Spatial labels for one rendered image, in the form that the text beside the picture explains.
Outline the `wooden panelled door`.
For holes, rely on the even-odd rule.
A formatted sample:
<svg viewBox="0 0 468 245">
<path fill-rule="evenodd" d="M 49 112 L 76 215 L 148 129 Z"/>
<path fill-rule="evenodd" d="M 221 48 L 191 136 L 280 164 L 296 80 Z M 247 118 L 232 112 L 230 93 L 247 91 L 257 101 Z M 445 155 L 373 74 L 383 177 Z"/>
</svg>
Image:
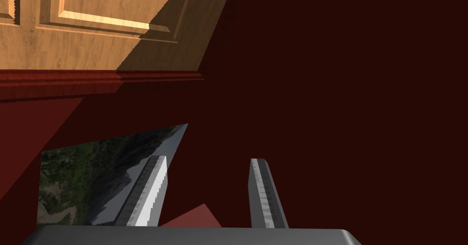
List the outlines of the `wooden panelled door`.
<svg viewBox="0 0 468 245">
<path fill-rule="evenodd" d="M 197 71 L 227 0 L 0 0 L 0 70 Z"/>
</svg>

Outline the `landscape picture on wall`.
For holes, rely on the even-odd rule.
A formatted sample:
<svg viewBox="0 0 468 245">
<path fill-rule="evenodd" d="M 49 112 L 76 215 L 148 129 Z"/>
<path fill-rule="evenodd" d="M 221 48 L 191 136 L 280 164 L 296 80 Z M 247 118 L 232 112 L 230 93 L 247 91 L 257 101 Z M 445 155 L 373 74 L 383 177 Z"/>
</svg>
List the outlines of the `landscape picture on wall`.
<svg viewBox="0 0 468 245">
<path fill-rule="evenodd" d="M 187 125 L 43 151 L 37 227 L 112 225 L 153 156 L 171 161 Z"/>
</svg>

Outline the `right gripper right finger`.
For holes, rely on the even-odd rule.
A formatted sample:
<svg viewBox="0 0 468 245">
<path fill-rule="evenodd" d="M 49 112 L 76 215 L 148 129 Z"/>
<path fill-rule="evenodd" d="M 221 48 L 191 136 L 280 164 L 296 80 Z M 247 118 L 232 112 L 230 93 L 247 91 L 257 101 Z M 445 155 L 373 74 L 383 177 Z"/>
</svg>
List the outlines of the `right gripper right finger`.
<svg viewBox="0 0 468 245">
<path fill-rule="evenodd" d="M 289 228 L 265 159 L 250 160 L 248 194 L 252 228 Z"/>
</svg>

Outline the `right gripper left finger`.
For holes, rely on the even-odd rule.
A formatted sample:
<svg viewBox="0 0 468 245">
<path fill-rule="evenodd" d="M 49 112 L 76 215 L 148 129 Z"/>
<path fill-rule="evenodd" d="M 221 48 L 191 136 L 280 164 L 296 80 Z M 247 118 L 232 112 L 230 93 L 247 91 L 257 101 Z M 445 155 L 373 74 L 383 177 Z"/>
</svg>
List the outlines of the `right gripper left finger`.
<svg viewBox="0 0 468 245">
<path fill-rule="evenodd" d="M 167 170 L 166 156 L 150 156 L 120 209 L 115 226 L 158 226 L 168 186 Z"/>
</svg>

